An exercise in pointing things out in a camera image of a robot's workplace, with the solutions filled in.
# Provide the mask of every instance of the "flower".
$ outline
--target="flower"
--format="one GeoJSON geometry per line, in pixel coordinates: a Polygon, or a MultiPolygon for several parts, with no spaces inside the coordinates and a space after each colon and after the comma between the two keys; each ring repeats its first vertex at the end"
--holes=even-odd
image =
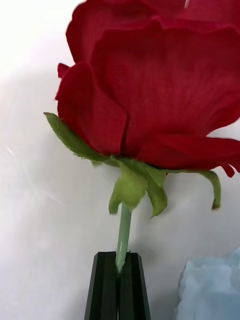
{"type": "Polygon", "coordinates": [[[240,172],[240,141],[207,137],[240,117],[237,2],[87,0],[66,32],[59,117],[103,155],[240,172]]]}

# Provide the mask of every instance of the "green stem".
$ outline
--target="green stem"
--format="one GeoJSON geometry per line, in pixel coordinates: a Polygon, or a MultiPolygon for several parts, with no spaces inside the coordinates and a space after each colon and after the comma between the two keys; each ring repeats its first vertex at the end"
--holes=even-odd
{"type": "Polygon", "coordinates": [[[116,270],[118,275],[121,274],[128,250],[131,217],[132,213],[130,212],[129,208],[124,203],[122,203],[118,243],[116,250],[116,270]]]}

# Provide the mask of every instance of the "stem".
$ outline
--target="stem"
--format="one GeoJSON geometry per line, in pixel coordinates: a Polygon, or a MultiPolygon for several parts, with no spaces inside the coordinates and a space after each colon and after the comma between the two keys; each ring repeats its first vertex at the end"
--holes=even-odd
{"type": "Polygon", "coordinates": [[[118,243],[117,243],[117,250],[116,250],[116,261],[115,261],[118,275],[120,275],[122,272],[122,268],[124,266],[125,258],[128,250],[131,217],[132,217],[132,213],[130,212],[128,207],[124,203],[122,203],[118,243]]]}

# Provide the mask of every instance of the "rose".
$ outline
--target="rose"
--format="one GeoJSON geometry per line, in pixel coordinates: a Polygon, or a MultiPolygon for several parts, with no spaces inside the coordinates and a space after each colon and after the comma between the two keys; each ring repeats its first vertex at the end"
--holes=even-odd
{"type": "Polygon", "coordinates": [[[240,142],[206,136],[240,116],[236,20],[219,18],[227,4],[216,18],[213,0],[212,21],[196,17],[200,1],[171,17],[144,2],[76,8],[66,32],[76,64],[58,67],[58,115],[103,155],[175,170],[222,166],[231,177],[240,142]]]}

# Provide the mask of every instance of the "green sepal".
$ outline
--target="green sepal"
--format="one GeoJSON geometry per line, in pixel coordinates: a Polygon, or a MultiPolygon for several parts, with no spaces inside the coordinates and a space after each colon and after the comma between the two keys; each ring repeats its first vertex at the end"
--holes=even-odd
{"type": "Polygon", "coordinates": [[[158,187],[162,187],[164,185],[166,179],[166,172],[156,169],[150,165],[145,164],[145,168],[149,173],[152,180],[156,183],[158,187]]]}
{"type": "Polygon", "coordinates": [[[89,159],[94,163],[108,160],[107,156],[94,151],[78,135],[69,129],[69,127],[65,125],[57,115],[49,112],[45,112],[44,114],[57,137],[76,156],[89,159]]]}
{"type": "Polygon", "coordinates": [[[168,197],[163,187],[158,186],[153,180],[148,181],[147,193],[152,205],[152,215],[160,215],[168,206],[168,197]]]}
{"type": "Polygon", "coordinates": [[[214,200],[211,209],[219,209],[221,207],[221,184],[218,175],[213,171],[198,171],[197,173],[204,176],[211,182],[214,193],[214,200]]]}
{"type": "Polygon", "coordinates": [[[119,167],[122,175],[114,186],[109,202],[109,212],[112,215],[118,213],[118,208],[121,203],[125,203],[132,212],[148,188],[148,182],[141,174],[129,169],[128,166],[122,162],[119,162],[119,167]]]}

